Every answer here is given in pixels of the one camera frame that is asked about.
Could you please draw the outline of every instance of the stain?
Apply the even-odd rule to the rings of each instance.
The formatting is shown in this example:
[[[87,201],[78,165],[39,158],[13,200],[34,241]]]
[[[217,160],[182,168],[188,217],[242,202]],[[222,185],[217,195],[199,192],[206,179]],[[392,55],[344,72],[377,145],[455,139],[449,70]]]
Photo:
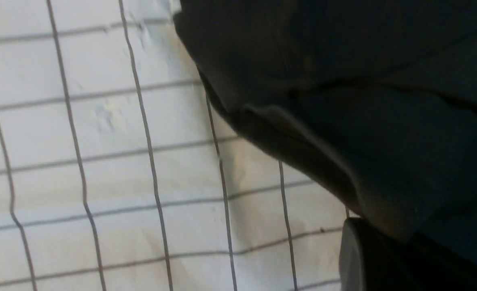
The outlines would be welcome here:
[[[96,107],[94,116],[99,133],[127,132],[127,118],[124,116],[121,105],[107,100]]]

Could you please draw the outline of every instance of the black fabric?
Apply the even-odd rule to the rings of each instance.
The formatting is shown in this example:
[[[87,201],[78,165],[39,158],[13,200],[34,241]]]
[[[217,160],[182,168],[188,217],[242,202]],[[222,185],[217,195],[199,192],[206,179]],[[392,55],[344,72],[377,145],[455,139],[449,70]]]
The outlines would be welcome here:
[[[177,33],[233,129],[390,238],[477,264],[477,0],[182,5]]]

